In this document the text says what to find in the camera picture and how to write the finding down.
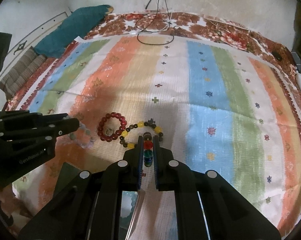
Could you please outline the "person's left hand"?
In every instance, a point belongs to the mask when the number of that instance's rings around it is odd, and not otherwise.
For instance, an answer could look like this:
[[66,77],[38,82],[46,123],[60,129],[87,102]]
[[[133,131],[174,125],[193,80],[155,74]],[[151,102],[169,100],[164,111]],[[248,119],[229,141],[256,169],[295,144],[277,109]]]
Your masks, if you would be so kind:
[[14,194],[13,185],[9,184],[4,188],[0,188],[0,216],[7,227],[12,226],[14,223],[12,217],[14,212],[29,219],[33,218],[23,201]]

